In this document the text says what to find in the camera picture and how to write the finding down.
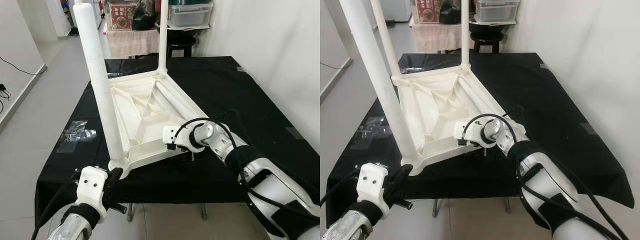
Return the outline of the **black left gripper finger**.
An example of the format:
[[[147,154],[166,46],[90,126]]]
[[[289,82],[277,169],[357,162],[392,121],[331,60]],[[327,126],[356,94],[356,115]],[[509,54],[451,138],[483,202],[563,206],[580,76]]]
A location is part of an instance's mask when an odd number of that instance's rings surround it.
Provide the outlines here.
[[[391,192],[393,194],[395,194],[395,192],[397,192],[402,187],[413,168],[413,164],[403,164],[400,169],[396,171],[393,178],[391,179]]]
[[[115,167],[109,173],[109,177],[107,179],[107,192],[111,194],[118,186],[118,182],[121,180],[121,176],[124,173],[124,169],[122,167]]]

